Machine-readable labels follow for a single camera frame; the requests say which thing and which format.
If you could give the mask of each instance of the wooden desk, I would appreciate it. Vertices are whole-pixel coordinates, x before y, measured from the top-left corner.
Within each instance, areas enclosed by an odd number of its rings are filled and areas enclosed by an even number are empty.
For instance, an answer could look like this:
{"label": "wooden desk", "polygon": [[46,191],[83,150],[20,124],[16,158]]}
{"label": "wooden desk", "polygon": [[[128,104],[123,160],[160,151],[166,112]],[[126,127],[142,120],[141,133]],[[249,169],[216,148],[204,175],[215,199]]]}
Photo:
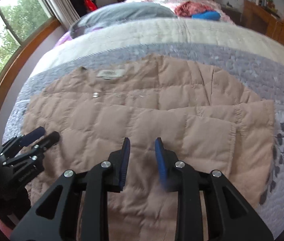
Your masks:
{"label": "wooden desk", "polygon": [[254,2],[244,0],[242,25],[278,41],[283,22]]}

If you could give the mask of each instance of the green foliage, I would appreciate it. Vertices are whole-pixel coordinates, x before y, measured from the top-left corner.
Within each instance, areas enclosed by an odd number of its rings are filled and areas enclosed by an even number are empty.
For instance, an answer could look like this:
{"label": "green foliage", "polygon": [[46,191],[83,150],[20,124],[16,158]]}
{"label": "green foliage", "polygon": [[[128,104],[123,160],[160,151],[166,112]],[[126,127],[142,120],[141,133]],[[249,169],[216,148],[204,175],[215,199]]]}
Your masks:
{"label": "green foliage", "polygon": [[[21,41],[26,40],[48,19],[38,0],[18,0],[16,5],[0,6],[0,9]],[[0,72],[18,48],[19,45],[0,18]]]}

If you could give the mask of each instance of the clothing label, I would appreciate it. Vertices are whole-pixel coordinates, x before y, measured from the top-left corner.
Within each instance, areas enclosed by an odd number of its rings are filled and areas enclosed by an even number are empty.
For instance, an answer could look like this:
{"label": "clothing label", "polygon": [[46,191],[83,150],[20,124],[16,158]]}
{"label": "clothing label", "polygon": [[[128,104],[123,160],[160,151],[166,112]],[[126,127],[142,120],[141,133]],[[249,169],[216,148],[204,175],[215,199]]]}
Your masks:
{"label": "clothing label", "polygon": [[123,77],[125,73],[124,69],[117,69],[117,70],[100,70],[96,77],[101,77],[105,79],[113,79]]}

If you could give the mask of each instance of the window frame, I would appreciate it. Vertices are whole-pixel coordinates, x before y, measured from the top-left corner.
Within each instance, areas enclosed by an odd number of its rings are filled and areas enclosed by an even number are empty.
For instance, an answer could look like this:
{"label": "window frame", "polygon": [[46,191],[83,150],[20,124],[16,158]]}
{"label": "window frame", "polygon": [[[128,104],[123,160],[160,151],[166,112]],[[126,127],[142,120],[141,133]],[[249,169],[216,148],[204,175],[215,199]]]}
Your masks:
{"label": "window frame", "polygon": [[44,4],[51,17],[24,41],[21,41],[16,35],[0,9],[0,17],[6,25],[7,31],[11,34],[16,43],[19,44],[19,48],[14,52],[0,72],[0,109],[11,85],[28,58],[48,35],[57,27],[61,26],[61,23],[54,16],[46,0],[41,0],[41,2]]}

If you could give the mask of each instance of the screw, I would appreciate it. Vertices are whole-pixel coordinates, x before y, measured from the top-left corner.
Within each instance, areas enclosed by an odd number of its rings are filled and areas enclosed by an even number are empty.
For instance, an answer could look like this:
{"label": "screw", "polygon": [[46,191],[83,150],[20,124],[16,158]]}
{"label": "screw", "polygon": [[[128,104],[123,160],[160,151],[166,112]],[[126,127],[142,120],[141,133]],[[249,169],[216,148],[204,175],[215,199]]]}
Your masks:
{"label": "screw", "polygon": [[66,170],[65,172],[64,172],[64,177],[66,177],[66,178],[70,178],[71,176],[73,176],[74,175],[74,171],[73,170]]}
{"label": "screw", "polygon": [[222,176],[222,172],[220,170],[213,170],[212,175],[213,177],[219,178]]}
{"label": "screw", "polygon": [[109,162],[109,161],[103,161],[102,163],[101,163],[101,167],[102,168],[108,168],[108,167],[110,167],[111,166],[111,162]]}
{"label": "screw", "polygon": [[184,168],[185,163],[183,161],[177,161],[177,162],[175,162],[175,166],[177,168]]}

